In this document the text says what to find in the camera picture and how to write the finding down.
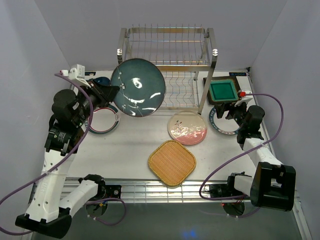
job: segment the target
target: metal dish rack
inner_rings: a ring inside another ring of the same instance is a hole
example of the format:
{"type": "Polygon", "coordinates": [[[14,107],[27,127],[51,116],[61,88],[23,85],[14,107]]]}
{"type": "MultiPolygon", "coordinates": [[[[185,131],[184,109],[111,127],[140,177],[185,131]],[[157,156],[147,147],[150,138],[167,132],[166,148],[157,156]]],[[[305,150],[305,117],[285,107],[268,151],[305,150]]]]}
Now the metal dish rack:
{"type": "Polygon", "coordinates": [[[141,58],[152,62],[162,72],[166,94],[160,110],[202,113],[218,58],[213,28],[132,25],[129,29],[121,28],[116,54],[118,64],[141,58]],[[201,99],[200,71],[208,71],[201,99]]]}

